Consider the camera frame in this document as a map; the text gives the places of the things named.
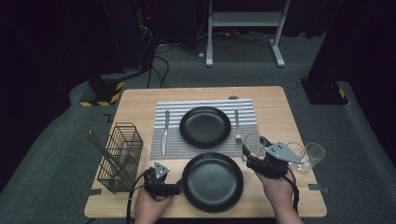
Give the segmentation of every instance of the gray carpet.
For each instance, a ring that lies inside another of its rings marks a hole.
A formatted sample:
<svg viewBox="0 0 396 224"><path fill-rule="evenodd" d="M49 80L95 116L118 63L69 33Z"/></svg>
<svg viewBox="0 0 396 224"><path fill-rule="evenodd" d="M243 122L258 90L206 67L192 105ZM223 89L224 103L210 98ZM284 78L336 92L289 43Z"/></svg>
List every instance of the gray carpet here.
<svg viewBox="0 0 396 224"><path fill-rule="evenodd" d="M231 47L214 48L212 68L206 68L205 58L198 57L200 52L205 53L205 47L164 46L157 48L155 55L169 63L165 81L171 88L272 85L284 88L303 141L317 142L326 148L326 158L315 167L315 173L319 184L330 190L323 192L328 215L307 218L305 223L394 223L395 168L378 143L351 87L346 82L338 83L350 105L311 105L299 83L299 79L307 77L322 40L323 36L311 39L303 35L282 36L279 47L285 68L276 66L266 40L240 40L231 46L232 40L216 39L216 45ZM165 72L163 60L156 58L153 64L160 73ZM128 79L122 89L146 88L148 77L145 74ZM154 73L149 86L160 87ZM117 110L117 104L79 106L78 100L86 88L87 83L81 83L70 92L70 108L36 139L2 191L0 223L125 222L123 218L93 220L84 216L86 193L101 160L84 135L91 129L105 142L111 126L106 114L114 116ZM260 219L249 222L264 223Z"/></svg>

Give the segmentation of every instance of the fork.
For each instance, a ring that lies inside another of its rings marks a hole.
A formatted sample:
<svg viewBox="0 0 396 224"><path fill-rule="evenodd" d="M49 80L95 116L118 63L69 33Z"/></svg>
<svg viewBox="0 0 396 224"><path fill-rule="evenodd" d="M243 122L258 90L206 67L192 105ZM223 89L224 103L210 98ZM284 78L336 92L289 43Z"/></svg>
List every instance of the fork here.
<svg viewBox="0 0 396 224"><path fill-rule="evenodd" d="M239 133L239 116L238 116L238 110L234 111L235 113L235 123L236 123L236 137L235 137L235 141L236 142L242 142L242 136Z"/></svg>

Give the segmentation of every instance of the shelf leg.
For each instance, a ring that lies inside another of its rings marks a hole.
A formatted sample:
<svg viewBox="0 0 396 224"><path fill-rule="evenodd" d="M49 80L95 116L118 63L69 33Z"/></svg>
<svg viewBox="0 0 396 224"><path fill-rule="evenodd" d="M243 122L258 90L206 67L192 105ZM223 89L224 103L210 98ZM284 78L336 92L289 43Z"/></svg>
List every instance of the shelf leg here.
<svg viewBox="0 0 396 224"><path fill-rule="evenodd" d="M212 0L209 0L209 12L207 18L206 67L211 66L213 66Z"/></svg>
<svg viewBox="0 0 396 224"><path fill-rule="evenodd" d="M285 67L285 61L283 60L282 54L280 53L277 44L279 43L279 38L282 34L283 25L285 24L286 16L288 15L289 4L290 4L290 0L286 0L285 6L283 7L282 10L282 14L279 18L279 24L276 28L275 39L270 39L271 48L276 58L276 63L278 67Z"/></svg>

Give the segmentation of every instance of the striped placemat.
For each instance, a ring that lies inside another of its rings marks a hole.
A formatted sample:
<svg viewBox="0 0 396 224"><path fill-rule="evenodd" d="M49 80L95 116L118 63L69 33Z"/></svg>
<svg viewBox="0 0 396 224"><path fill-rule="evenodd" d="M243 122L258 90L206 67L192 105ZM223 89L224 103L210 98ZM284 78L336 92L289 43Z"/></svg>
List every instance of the striped placemat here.
<svg viewBox="0 0 396 224"><path fill-rule="evenodd" d="M230 119L232 125L230 135L224 142L216 147L210 149L199 149L187 143L180 134L178 126L181 119L188 111L198 106L213 106L223 111ZM242 153L241 144L237 144L235 142L235 109L238 110L239 132L242 135L242 138L244 138L248 133L259 131L251 99L159 102L157 104L155 114L150 159L153 161L191 159L208 151L222 153L232 158L240 157ZM170 119L166 152L165 157L163 157L163 153L161 151L161 137L163 136L163 130L165 127L166 110L169 110L170 112Z"/></svg>

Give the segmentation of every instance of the black wire cutlery holder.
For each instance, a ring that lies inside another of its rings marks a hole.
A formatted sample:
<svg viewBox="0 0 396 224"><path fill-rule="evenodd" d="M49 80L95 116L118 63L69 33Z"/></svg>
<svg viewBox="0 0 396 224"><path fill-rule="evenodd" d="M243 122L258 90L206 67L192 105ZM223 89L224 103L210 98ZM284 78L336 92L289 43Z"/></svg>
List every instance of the black wire cutlery holder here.
<svg viewBox="0 0 396 224"><path fill-rule="evenodd" d="M142 148L143 140L132 123L116 123L106 145L111 157L102 158L97 180L114 194L133 190Z"/></svg>

